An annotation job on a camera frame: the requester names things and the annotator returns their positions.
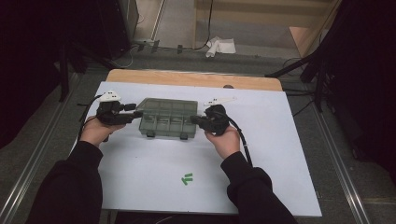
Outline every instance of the metal rail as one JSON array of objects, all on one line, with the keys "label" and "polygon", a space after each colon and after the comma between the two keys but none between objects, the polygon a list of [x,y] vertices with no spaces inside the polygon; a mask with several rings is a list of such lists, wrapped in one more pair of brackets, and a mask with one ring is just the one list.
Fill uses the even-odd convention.
[{"label": "metal rail", "polygon": [[35,150],[32,153],[32,156],[26,163],[26,166],[24,167],[20,177],[18,178],[17,182],[15,183],[14,187],[8,195],[7,201],[0,213],[0,223],[2,224],[11,223],[12,218],[14,218],[15,213],[17,212],[26,191],[28,190],[33,178],[35,177],[38,166],[44,159],[44,156],[48,149],[47,143],[51,139],[52,133],[58,124],[59,118],[61,117],[64,108],[69,102],[70,96],[72,95],[73,91],[79,83],[79,77],[76,73],[73,74],[70,79],[71,90],[69,94],[65,97],[63,103],[59,103],[57,105],[54,114],[50,118],[49,123],[47,124],[44,132],[41,135],[40,140],[35,146]]},{"label": "metal rail", "polygon": [[349,175],[347,168],[344,165],[344,162],[341,158],[340,153],[338,152],[337,145],[335,144],[332,133],[330,132],[329,126],[326,123],[323,114],[319,113],[315,106],[315,117],[320,128],[320,131],[323,135],[323,138],[327,144],[327,149],[329,151],[330,157],[332,159],[332,165],[334,166],[335,172],[338,175],[341,186],[346,195],[346,199],[349,203],[352,214],[358,224],[370,224],[370,219],[367,216],[367,213],[363,207],[363,203],[361,201],[361,197],[359,196],[358,191],[353,184],[353,181]]}]

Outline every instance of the hand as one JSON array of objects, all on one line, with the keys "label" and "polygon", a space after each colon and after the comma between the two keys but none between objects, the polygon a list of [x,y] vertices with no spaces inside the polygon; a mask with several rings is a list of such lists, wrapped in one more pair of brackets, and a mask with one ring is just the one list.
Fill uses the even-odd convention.
[{"label": "hand", "polygon": [[205,131],[205,135],[207,140],[215,146],[216,151],[224,160],[240,150],[239,133],[232,126],[228,126],[224,134],[220,136],[216,136],[207,131]]},{"label": "hand", "polygon": [[99,147],[110,134],[125,127],[125,124],[113,126],[105,125],[95,117],[89,117],[87,120],[89,121],[85,124],[79,140],[89,142],[96,147]]}]

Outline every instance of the white controller part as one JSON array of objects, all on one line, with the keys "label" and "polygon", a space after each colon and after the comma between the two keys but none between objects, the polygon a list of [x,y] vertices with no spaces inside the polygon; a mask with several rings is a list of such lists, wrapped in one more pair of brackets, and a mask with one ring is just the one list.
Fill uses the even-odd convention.
[{"label": "white controller part", "polygon": [[120,101],[121,97],[115,91],[107,91],[101,97],[99,97],[99,102],[113,102]]},{"label": "white controller part", "polygon": [[234,101],[234,100],[236,100],[236,97],[232,97],[232,98],[214,98],[212,101],[205,102],[204,106],[221,105],[223,103]]}]

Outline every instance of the white paper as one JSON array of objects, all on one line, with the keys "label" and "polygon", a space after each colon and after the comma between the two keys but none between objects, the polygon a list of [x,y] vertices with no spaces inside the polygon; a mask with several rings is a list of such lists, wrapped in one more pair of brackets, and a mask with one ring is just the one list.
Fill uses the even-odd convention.
[{"label": "white paper", "polygon": [[[253,165],[271,176],[275,195],[293,215],[321,216],[285,92],[102,82],[97,93],[108,90],[116,91],[122,104],[139,104],[146,97],[197,101],[200,115],[204,102],[236,97],[224,106],[246,137]],[[94,102],[89,115],[97,107]],[[226,194],[222,159],[202,129],[187,141],[147,138],[138,131],[139,123],[134,120],[101,144],[104,209],[237,213]],[[188,186],[181,181],[185,174],[193,174]]]},{"label": "white paper", "polygon": [[216,52],[219,53],[236,53],[233,39],[221,39],[214,37],[206,43],[210,49],[206,53],[206,57],[215,57]]}]

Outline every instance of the person's left hand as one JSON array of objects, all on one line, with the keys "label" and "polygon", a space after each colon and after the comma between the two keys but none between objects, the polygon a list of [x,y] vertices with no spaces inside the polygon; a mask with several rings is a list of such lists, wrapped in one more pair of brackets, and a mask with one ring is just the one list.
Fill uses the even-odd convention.
[{"label": "person's left hand", "polygon": [[105,125],[99,119],[94,119],[94,117],[89,117],[87,118],[87,120],[90,121],[85,124],[84,129],[82,130],[81,138],[79,140],[89,142],[96,147],[99,147],[99,145],[110,134],[114,133],[116,130],[125,127],[125,124],[113,126]]}]

